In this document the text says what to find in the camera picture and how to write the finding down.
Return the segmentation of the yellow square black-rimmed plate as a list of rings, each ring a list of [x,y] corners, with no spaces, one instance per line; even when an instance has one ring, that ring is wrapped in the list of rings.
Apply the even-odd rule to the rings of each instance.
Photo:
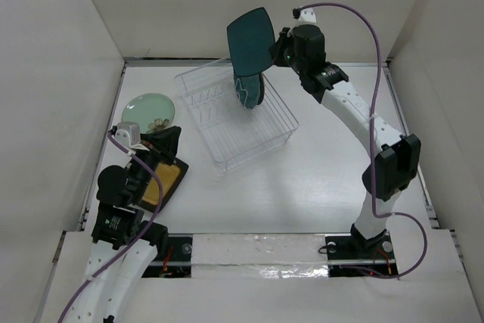
[[[175,158],[172,165],[160,163],[155,173],[163,186],[163,200],[160,210],[169,202],[176,189],[181,184],[188,171],[189,165],[179,158]],[[151,179],[139,204],[140,208],[153,213],[159,202],[159,187],[155,179]]]

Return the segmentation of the teal square plate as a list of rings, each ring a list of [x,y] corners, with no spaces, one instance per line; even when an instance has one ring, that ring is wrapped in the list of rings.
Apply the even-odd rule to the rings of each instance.
[[[226,35],[235,76],[253,76],[272,65],[269,49],[275,44],[275,34],[264,7],[233,20],[226,28]]]

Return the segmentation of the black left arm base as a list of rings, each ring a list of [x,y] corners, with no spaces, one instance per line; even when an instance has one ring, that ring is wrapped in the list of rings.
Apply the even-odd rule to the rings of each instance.
[[[164,253],[159,253],[142,278],[190,278],[192,234],[170,234]]]

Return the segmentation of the blue round floral plate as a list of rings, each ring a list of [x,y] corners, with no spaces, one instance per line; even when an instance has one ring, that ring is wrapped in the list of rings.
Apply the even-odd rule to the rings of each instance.
[[[263,73],[259,73],[259,97],[257,101],[257,105],[260,105],[265,97],[265,81]]]

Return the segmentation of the teal scalloped round plate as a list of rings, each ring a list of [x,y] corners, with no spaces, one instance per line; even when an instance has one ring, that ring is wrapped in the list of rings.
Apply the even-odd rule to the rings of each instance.
[[[258,74],[245,77],[234,77],[234,88],[239,102],[248,110],[257,107],[259,97],[259,76]]]

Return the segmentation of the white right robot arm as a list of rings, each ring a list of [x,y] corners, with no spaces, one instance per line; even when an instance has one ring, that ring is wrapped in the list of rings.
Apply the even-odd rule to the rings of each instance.
[[[303,24],[284,27],[269,51],[274,65],[291,68],[302,87],[336,115],[368,152],[371,163],[362,174],[367,193],[349,239],[352,253],[366,257],[376,250],[397,199],[417,174],[421,142],[372,113],[348,75],[326,60],[324,46],[320,29]]]

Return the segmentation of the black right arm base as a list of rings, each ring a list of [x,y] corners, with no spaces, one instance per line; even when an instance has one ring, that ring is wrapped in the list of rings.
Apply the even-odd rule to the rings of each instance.
[[[365,240],[352,225],[348,234],[327,234],[318,252],[327,257],[331,278],[382,278],[399,273],[387,230]]]

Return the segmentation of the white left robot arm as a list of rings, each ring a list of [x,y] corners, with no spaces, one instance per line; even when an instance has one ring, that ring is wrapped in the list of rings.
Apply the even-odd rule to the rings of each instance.
[[[64,307],[60,322],[119,322],[149,264],[168,253],[168,229],[154,221],[170,190],[157,168],[176,164],[182,130],[171,126],[141,133],[123,122],[108,140],[130,158],[104,168],[97,180],[98,212],[84,281]]]

